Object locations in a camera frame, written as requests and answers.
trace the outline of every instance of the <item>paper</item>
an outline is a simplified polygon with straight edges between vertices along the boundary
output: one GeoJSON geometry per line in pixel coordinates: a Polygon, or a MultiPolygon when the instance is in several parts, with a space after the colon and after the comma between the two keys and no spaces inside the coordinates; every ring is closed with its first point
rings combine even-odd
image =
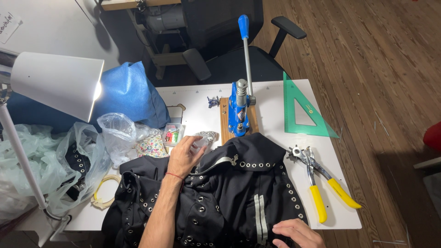
{"type": "Polygon", "coordinates": [[[0,41],[6,44],[7,40],[14,31],[19,27],[21,18],[9,12],[0,5],[0,41]]]}

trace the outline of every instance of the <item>rotary hole punch pliers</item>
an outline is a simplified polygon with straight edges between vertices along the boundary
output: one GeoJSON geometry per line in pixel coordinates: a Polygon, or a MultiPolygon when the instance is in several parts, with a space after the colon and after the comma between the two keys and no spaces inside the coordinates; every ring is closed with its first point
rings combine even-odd
{"type": "Polygon", "coordinates": [[[352,208],[361,208],[361,205],[356,203],[340,186],[340,184],[335,180],[335,178],[332,178],[331,175],[314,159],[314,153],[310,149],[310,147],[307,147],[305,150],[301,150],[300,148],[295,146],[294,149],[291,147],[289,150],[287,150],[289,153],[289,156],[292,156],[300,161],[302,161],[307,168],[308,171],[308,177],[309,177],[309,183],[311,186],[309,187],[312,192],[312,196],[314,198],[315,206],[317,208],[318,212],[318,221],[320,223],[323,223],[328,218],[328,215],[326,214],[325,206],[323,204],[323,200],[321,199],[320,192],[318,191],[317,185],[315,185],[315,179],[314,179],[314,170],[317,170],[325,176],[325,178],[328,180],[329,185],[334,189],[334,191],[340,196],[340,198],[350,207],[352,208]]]}

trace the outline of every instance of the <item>hand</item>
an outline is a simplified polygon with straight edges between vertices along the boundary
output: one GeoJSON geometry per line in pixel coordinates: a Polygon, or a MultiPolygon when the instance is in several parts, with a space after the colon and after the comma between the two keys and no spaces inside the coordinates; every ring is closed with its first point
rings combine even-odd
{"type": "Polygon", "coordinates": [[[195,141],[201,140],[202,136],[185,136],[172,149],[170,160],[168,161],[167,172],[180,176],[182,178],[190,174],[191,169],[195,167],[204,155],[207,147],[201,147],[197,154],[194,154],[190,147],[195,141]]]}
{"type": "MultiPolygon", "coordinates": [[[[326,248],[321,236],[300,219],[286,220],[273,226],[273,233],[292,238],[301,248],[326,248]]],[[[278,248],[288,248],[285,242],[275,239],[278,248]]]]}

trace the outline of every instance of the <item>masking tape roll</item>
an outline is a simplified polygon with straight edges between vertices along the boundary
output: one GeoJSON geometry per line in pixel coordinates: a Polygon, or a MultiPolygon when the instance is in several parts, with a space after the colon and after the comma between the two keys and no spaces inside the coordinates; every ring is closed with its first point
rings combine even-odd
{"type": "Polygon", "coordinates": [[[103,177],[103,180],[100,182],[100,185],[98,185],[97,190],[95,190],[92,198],[90,198],[90,201],[92,202],[92,204],[94,206],[99,207],[101,209],[105,209],[105,208],[109,207],[113,203],[113,201],[115,200],[115,197],[113,197],[110,201],[104,203],[101,198],[97,199],[97,192],[100,189],[101,184],[103,184],[105,181],[110,180],[110,179],[116,180],[118,182],[118,184],[120,184],[120,182],[121,182],[121,177],[119,177],[118,175],[106,175],[105,177],[103,177]]]}

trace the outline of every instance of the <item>black jacket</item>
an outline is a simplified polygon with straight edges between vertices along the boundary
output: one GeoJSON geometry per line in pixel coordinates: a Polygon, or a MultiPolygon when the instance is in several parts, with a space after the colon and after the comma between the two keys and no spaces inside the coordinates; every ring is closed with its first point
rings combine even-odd
{"type": "MultiPolygon", "coordinates": [[[[184,247],[269,246],[282,220],[305,210],[283,163],[286,150],[260,133],[233,138],[202,157],[185,178],[175,239],[184,247]]],[[[143,156],[120,166],[122,180],[102,225],[116,247],[137,247],[155,205],[168,158],[143,156]]]]}

